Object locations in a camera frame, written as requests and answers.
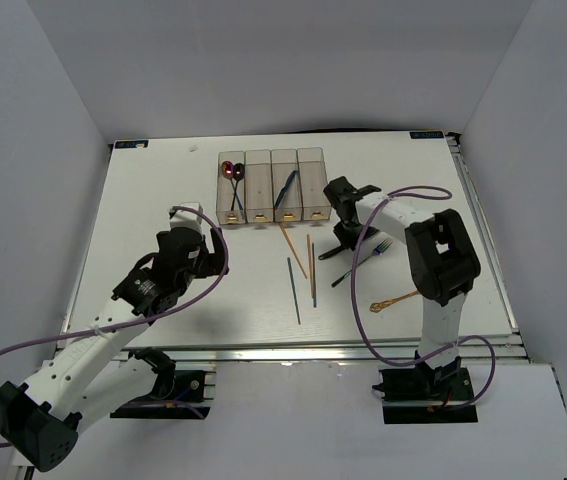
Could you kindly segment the rainbow fork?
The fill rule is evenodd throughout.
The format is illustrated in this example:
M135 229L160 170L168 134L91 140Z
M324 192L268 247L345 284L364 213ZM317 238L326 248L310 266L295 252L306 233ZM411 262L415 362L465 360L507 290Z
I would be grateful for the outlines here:
M363 265L364 263L366 263L368 260L370 260L372 258L375 258L377 256L382 255L385 251L388 250L388 248L392 245L392 243L393 243L393 241L390 237L384 238L378 245L376 245L368 253L367 256L365 256L364 258L359 260L359 262L357 263L357 267L360 267L361 265ZM335 288L336 286L341 284L344 280L346 280L351 275L351 272L352 272L352 270L345 272L343 275L341 275L339 278L337 278L335 281L333 281L331 283L331 287Z

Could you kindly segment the left blue corner sticker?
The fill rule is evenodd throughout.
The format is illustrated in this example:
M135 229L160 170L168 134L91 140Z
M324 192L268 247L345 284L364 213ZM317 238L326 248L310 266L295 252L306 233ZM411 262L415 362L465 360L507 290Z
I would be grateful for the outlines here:
M121 140L113 144L114 149L143 149L149 145L148 140Z

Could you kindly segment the blue corner sticker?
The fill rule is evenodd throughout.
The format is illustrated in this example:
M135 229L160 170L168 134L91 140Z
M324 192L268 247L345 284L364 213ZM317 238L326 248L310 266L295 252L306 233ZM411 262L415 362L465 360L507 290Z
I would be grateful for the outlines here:
M121 140L113 144L114 149L143 149L149 145L148 140Z
M424 131L410 131L409 136L414 140L425 140L425 139L444 139L445 135L442 131L436 130L424 130Z

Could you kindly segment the rainbow spoon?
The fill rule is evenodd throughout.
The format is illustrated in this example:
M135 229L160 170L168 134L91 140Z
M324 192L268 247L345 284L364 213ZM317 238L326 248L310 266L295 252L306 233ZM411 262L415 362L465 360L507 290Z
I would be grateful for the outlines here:
M222 176L230 182L232 187L232 204L231 209L234 209L236 202L236 184L234 183L234 165L231 161L223 161L221 164Z

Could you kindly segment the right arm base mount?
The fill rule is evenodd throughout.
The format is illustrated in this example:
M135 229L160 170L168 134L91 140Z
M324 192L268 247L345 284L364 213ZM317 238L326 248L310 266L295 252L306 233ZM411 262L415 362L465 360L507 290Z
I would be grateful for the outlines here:
M426 362L379 371L372 391L382 403L386 425L470 424L478 422L471 403L474 389L468 369L456 356L432 369Z

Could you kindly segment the black spoon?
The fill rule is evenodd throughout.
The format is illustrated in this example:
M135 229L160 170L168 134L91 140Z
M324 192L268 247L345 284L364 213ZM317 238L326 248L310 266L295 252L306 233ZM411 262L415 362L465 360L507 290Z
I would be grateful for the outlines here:
M232 178L233 178L233 202L232 207L237 206L240 210L243 209L241 200L239 198L238 187L239 183L244 179L245 166L243 163L236 163L233 165Z

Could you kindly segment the blue chopstick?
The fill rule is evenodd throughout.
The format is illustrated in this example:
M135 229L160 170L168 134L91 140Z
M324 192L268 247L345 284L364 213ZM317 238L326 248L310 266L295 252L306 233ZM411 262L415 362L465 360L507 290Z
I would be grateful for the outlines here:
M310 286L311 286L311 298L313 308L317 308L317 286L316 286L316 254L315 254L315 244L309 239L308 255L309 255L309 268L310 268Z
M289 280L290 280L292 298L293 298L293 302L294 302L294 310L295 310L295 315L296 315L296 319L297 319L297 325L300 326L301 325L301 315L300 315L300 309L299 309L298 296L297 296L297 290L296 290L296 284L295 284L292 262L291 262L290 257L287 257L286 260L287 260L287 268L288 268L288 273L289 273Z

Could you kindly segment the blue knife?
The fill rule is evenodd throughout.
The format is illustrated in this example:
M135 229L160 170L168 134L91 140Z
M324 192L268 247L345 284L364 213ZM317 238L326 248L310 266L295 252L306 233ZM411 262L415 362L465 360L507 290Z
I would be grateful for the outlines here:
M277 198L274 202L274 209L277 210L279 208L279 206L281 205L281 203L283 202L287 191L290 189L292 183L294 182L296 176L298 174L297 170L293 170L287 177L283 187L281 188L281 190L279 191Z

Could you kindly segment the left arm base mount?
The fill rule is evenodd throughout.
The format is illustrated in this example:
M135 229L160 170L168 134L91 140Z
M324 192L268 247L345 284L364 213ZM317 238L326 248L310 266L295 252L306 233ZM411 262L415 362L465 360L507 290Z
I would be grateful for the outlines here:
M179 369L164 352L147 348L128 353L143 360L154 374L152 389L130 399L110 414L112 419L204 420L215 395L215 374L201 369Z

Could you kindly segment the gold fork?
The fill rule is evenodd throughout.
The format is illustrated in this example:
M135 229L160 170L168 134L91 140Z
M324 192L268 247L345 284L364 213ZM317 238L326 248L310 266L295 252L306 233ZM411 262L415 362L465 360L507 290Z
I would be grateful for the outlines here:
M372 312L372 313L379 313L382 310L389 308L392 305L395 305L399 302L402 302L404 300L410 299L410 298L418 296L418 295L419 295L418 291L412 291L410 293L404 294L404 295L396 297L396 298L392 298L392 299L388 299L388 300L384 300L384 301L380 301L380 302L374 302L369 306L369 311Z

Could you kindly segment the clear container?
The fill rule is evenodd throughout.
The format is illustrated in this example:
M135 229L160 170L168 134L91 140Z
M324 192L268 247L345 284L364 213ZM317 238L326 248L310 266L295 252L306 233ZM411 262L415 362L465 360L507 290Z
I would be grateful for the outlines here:
M277 223L299 221L302 213L302 197L300 193L300 174L295 149L276 149L271 151L272 184L274 202L288 175L297 170L298 174L277 210L274 209L274 220Z
M302 219L324 221L331 215L331 205L324 194L328 184L323 150L320 147L297 150L302 196Z
M237 206L231 209L232 187L230 182L222 176L221 164L223 161L231 161L234 164L243 163L245 166L245 154L242 151L225 151L218 155L218 176L216 193L216 214L218 223L221 225L236 225L246 222L244 209L245 189L243 180L239 183L238 192L243 209Z
M274 221L270 150L245 152L245 209L248 223Z

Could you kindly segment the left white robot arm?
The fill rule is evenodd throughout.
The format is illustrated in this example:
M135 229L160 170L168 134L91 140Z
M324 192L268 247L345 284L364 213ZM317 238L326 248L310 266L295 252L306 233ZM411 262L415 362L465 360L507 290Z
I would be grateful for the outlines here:
M156 316L170 310L195 279L227 269L222 233L197 223L157 235L157 251L142 257L114 288L92 328L69 341L44 368L20 384L0 386L0 435L40 472L63 462L81 433L131 400L160 401L176 386L175 363L163 351L134 350L116 372L101 371Z

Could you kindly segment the orange chopstick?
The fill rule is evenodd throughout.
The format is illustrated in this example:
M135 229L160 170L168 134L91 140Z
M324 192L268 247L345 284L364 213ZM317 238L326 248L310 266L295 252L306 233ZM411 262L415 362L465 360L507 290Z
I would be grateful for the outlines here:
M298 252L297 252L297 250L296 250L296 248L293 244L293 241L292 241L291 237L289 236L284 224L278 223L278 226L279 226L279 228L280 228L280 230L281 230L281 232L282 232L282 234L285 238L285 241L286 241L286 243L287 243L287 245L288 245L288 247L289 247L289 249L292 253L293 258L295 259L297 265L299 266L299 269L301 270L302 275L304 276L305 279L308 279L306 269L305 269L299 255L298 255Z
M310 281L310 292L313 304L315 304L315 269L314 269L314 253L313 253L313 243L311 240L311 236L309 234L306 235L306 246L307 246L307 256L308 256L308 264L309 264L309 281Z

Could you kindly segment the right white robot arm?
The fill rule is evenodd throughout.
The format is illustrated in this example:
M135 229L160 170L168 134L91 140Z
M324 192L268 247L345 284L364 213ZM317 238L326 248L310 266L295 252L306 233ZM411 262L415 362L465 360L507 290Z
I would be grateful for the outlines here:
M335 235L343 247L353 251L350 301L365 346L386 365L418 369L414 374L416 390L429 399L440 397L460 369L461 312L481 265L457 211L420 210L401 200L444 201L451 199L452 193L439 186L415 185L384 194L373 185L356 188L344 176L330 181L323 193L339 218ZM405 245L411 279L422 298L421 338L414 358L406 362L383 357L372 346L362 324L356 295L357 268L371 228Z

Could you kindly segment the black knife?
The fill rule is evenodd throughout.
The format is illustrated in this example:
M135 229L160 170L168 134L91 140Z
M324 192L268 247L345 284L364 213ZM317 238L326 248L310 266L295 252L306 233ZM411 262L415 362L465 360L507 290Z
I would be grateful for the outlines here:
M318 259L320 261L328 260L328 259L333 258L334 256L340 254L341 252L344 252L344 251L347 251L347 250L348 250L348 247L339 245L335 248L332 248L332 249L320 254L318 256Z

